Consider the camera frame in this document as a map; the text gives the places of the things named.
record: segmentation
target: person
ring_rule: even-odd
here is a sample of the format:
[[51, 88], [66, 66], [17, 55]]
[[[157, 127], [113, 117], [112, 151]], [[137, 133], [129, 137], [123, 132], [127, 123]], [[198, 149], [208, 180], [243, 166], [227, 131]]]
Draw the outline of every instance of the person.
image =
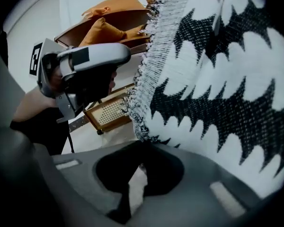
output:
[[[108, 93], [115, 86], [115, 77], [116, 72], [112, 74]], [[57, 67], [50, 78], [52, 90], [61, 91], [61, 81], [62, 75]], [[58, 155], [69, 135], [68, 122], [56, 122], [62, 117], [55, 99], [44, 96], [36, 86], [25, 94], [10, 127], [27, 135], [31, 142], [45, 145], [50, 155]]]

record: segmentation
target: person's arm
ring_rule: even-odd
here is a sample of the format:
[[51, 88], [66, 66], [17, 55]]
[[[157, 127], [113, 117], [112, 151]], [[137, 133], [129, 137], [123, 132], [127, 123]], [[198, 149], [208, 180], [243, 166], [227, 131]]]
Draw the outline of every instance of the person's arm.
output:
[[38, 87], [25, 94], [14, 115], [14, 122], [33, 118], [44, 109], [56, 107], [55, 99], [44, 96]]

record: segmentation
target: black and white knitted fabric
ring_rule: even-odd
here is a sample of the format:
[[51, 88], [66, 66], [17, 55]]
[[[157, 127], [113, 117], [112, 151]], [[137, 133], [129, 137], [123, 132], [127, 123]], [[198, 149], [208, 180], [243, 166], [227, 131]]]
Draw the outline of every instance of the black and white knitted fabric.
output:
[[265, 0], [155, 0], [125, 99], [140, 140], [215, 161], [261, 198], [284, 182], [284, 37]]

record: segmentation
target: wooden frame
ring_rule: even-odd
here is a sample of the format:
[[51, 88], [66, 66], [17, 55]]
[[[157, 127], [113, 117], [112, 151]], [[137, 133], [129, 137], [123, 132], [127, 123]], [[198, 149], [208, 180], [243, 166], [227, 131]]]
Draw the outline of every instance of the wooden frame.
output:
[[[124, 90], [124, 89], [126, 89], [128, 87], [132, 87], [132, 86], [134, 86], [133, 83], [129, 84], [129, 85], [125, 86], [125, 87], [119, 88], [119, 89], [111, 92], [109, 95], [112, 95], [112, 94], [114, 94], [116, 92], [119, 92], [121, 90]], [[97, 131], [109, 132], [109, 131], [111, 131], [111, 130], [113, 130], [115, 128], [118, 128], [118, 127], [126, 124], [126, 123], [129, 123], [131, 121], [131, 119], [128, 116], [124, 115], [124, 116], [122, 116], [122, 117], [120, 117], [118, 119], [115, 119], [115, 120], [113, 120], [113, 121], [111, 121], [109, 123], [100, 125], [97, 122], [97, 120], [95, 119], [95, 117], [93, 116], [92, 113], [94, 111], [96, 111], [97, 109], [99, 109], [99, 108], [103, 108], [106, 105], [109, 105], [109, 104], [111, 104], [111, 103], [113, 103], [113, 102], [115, 102], [115, 101], [117, 101], [117, 100], [119, 100], [121, 98], [124, 98], [125, 96], [126, 96], [126, 93], [122, 93], [122, 94], [117, 95], [117, 96], [115, 96], [115, 97], [113, 97], [111, 99], [108, 99], [107, 101], [105, 101], [105, 102], [103, 102], [103, 103], [101, 103], [101, 104], [99, 104], [97, 106], [94, 106], [94, 107], [92, 107], [92, 108], [90, 108], [88, 110], [83, 110], [83, 112], [86, 115], [86, 117], [88, 118], [88, 120], [90, 121], [90, 123], [95, 127], [95, 129]]]

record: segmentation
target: orange pillow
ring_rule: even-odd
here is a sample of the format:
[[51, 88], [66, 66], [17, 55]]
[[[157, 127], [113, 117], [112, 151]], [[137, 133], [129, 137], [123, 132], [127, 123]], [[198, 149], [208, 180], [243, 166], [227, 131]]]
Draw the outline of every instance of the orange pillow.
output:
[[140, 37], [140, 36], [145, 36], [145, 33], [139, 33], [140, 30], [144, 29], [144, 25], [140, 25], [136, 28], [132, 28], [130, 30], [127, 30], [125, 39], [130, 39], [133, 37]]
[[125, 36], [125, 32], [108, 24], [105, 22], [105, 18], [102, 17], [93, 24], [79, 47], [90, 44], [113, 43], [124, 39]]
[[82, 15], [91, 18], [95, 15], [104, 15], [108, 12], [143, 10], [145, 7], [139, 0], [105, 0], [96, 6], [86, 10]]

